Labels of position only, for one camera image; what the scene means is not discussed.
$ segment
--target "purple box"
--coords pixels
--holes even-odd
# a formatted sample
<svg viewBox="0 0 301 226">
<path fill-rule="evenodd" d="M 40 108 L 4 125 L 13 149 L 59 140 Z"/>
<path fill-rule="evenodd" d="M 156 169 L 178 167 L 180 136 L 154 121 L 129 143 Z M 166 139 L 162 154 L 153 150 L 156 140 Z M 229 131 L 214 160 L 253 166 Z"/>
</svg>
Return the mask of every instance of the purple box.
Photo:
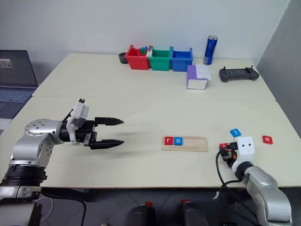
<svg viewBox="0 0 301 226">
<path fill-rule="evenodd" d="M 187 66 L 187 88 L 188 89 L 205 89 L 208 79 L 197 78 L 197 67 L 195 65 Z"/>
</svg>

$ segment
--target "cable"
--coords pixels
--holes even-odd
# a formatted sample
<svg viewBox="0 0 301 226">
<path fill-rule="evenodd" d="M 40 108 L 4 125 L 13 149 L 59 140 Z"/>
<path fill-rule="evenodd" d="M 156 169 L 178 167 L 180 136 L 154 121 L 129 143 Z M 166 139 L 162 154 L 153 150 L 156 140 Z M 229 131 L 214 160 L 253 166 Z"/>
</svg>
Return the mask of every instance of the cable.
<svg viewBox="0 0 301 226">
<path fill-rule="evenodd" d="M 225 183 L 224 180 L 222 179 L 221 172 L 220 172 L 220 168 L 219 168 L 219 165 L 218 165 L 218 157 L 220 156 L 220 154 L 221 154 L 221 152 L 219 151 L 219 152 L 217 153 L 217 155 L 216 155 L 216 158 L 215 158 L 215 164 L 216 164 L 217 174 L 218 174 L 218 176 L 219 176 L 219 178 L 220 178 L 220 180 L 221 180 L 221 182 L 222 182 L 222 186 L 221 186 L 221 188 L 220 188 L 220 196 L 221 196 L 222 200 L 224 201 L 224 199 L 223 199 L 223 197 L 222 197 L 222 190 L 223 190 L 223 188 L 226 188 L 227 191 L 228 191 L 233 197 L 235 197 L 235 198 L 238 200 L 238 202 L 239 202 L 244 208 L 246 208 L 246 209 L 247 209 L 254 217 L 256 217 L 256 214 L 255 214 L 248 206 L 246 206 L 244 203 L 242 203 L 241 199 L 240 199 L 239 197 L 237 197 L 237 196 L 236 196 L 236 195 L 235 195 L 235 194 L 227 187 L 228 184 L 231 184 L 231 183 L 238 183 L 238 182 L 241 182 L 241 180 L 231 180 L 231 181 L 227 181 L 227 182 Z M 258 224 L 257 224 L 256 222 L 254 222 L 252 219 L 250 219 L 250 218 L 246 217 L 245 215 L 243 215 L 243 214 L 241 214 L 241 213 L 239 213 L 239 212 L 233 210 L 232 208 L 230 208 L 230 210 L 231 210 L 234 214 L 236 214 L 237 216 L 239 216 L 239 217 L 241 217 L 242 219 L 244 219 L 244 220 L 250 222 L 252 225 L 258 226 Z"/>
<path fill-rule="evenodd" d="M 45 192 L 43 189 L 42 189 L 41 193 L 42 193 L 44 196 L 47 196 L 47 197 L 53 198 L 53 199 L 67 199 L 67 200 L 74 200 L 74 201 L 80 202 L 80 203 L 83 205 L 83 207 L 84 207 L 83 216 L 82 216 L 82 218 L 81 218 L 81 224 L 80 224 L 80 226 L 83 226 L 83 225 L 84 225 L 85 216 L 86 216 L 86 211 L 87 211 L 87 206 L 86 206 L 86 204 L 85 204 L 84 201 L 82 201 L 81 199 L 78 199 L 78 198 L 73 198 L 73 197 L 63 197 L 63 196 L 59 196 L 59 195 L 49 194 L 49 193 Z"/>
<path fill-rule="evenodd" d="M 50 199 L 50 201 L 51 201 L 51 208 L 50 208 L 49 213 L 41 221 L 45 220 L 51 214 L 52 209 L 53 209 L 53 200 L 52 200 L 52 198 L 49 198 L 49 197 L 45 196 L 45 197 L 39 198 L 38 200 L 35 201 L 35 203 L 36 203 L 37 201 L 40 201 L 42 199 L 47 199 L 47 198 Z"/>
</svg>

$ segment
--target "blue can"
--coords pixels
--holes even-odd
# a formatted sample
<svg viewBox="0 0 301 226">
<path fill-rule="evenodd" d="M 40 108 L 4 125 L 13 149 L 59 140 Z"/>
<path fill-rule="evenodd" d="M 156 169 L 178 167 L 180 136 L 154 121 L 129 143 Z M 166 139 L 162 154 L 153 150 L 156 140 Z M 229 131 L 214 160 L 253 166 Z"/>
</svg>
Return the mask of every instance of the blue can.
<svg viewBox="0 0 301 226">
<path fill-rule="evenodd" d="M 206 65 L 212 64 L 216 44 L 217 44 L 217 37 L 210 35 L 207 40 L 207 46 L 206 46 L 205 57 L 203 62 L 204 64 Z"/>
</svg>

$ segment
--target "black controller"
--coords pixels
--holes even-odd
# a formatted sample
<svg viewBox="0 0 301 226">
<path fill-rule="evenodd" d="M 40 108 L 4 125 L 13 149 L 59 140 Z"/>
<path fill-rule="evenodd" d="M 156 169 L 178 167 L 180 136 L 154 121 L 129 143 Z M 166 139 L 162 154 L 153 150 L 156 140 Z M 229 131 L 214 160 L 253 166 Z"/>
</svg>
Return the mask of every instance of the black controller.
<svg viewBox="0 0 301 226">
<path fill-rule="evenodd" d="M 223 82 L 229 79 L 251 79 L 256 80 L 259 74 L 253 70 L 253 66 L 243 69 L 226 69 L 226 67 L 220 69 L 220 78 Z"/>
</svg>

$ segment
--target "table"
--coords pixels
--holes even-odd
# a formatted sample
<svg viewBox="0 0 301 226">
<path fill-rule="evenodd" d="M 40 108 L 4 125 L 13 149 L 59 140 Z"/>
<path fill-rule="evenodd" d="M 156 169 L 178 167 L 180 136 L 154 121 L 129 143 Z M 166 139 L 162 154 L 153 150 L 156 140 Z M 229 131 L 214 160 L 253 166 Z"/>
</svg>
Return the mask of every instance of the table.
<svg viewBox="0 0 301 226">
<path fill-rule="evenodd" d="M 194 64 L 203 59 L 195 58 Z M 69 54 L 33 93 L 36 97 L 101 97 L 127 100 L 270 100 L 275 98 L 260 76 L 255 81 L 221 82 L 219 70 L 253 65 L 248 59 L 214 59 L 206 90 L 187 90 L 186 73 L 131 70 L 117 55 Z"/>
<path fill-rule="evenodd" d="M 34 119 L 62 120 L 76 97 L 33 97 L 0 137 L 0 169 L 4 176 L 14 143 Z M 90 150 L 65 143 L 54 147 L 43 186 L 51 187 L 218 187 L 215 169 L 219 143 L 231 142 L 230 130 L 252 136 L 255 164 L 271 174 L 279 186 L 301 186 L 298 172 L 300 138 L 276 101 L 185 100 L 137 96 L 112 100 L 87 97 L 88 119 L 116 117 L 125 124 L 99 126 L 98 138 L 120 139 L 121 146 Z M 205 136 L 206 153 L 162 151 L 163 136 Z M 272 136 L 274 144 L 262 142 Z M 224 180 L 235 179 L 220 159 Z"/>
</svg>

